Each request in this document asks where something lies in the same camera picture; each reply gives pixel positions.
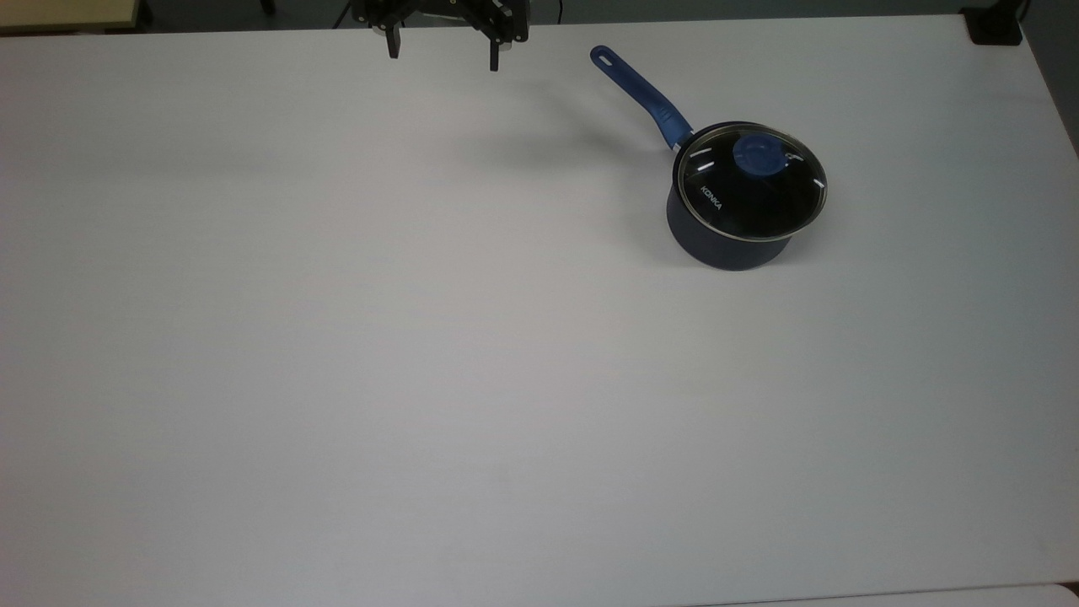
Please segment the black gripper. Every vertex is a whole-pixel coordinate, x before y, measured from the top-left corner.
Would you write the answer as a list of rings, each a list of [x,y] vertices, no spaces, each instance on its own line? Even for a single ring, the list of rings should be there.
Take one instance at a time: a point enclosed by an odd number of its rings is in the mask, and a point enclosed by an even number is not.
[[[490,40],[489,70],[500,69],[501,46],[529,39],[529,1],[353,1],[352,19],[385,35],[390,57],[400,57],[400,27],[411,15],[463,20]]]

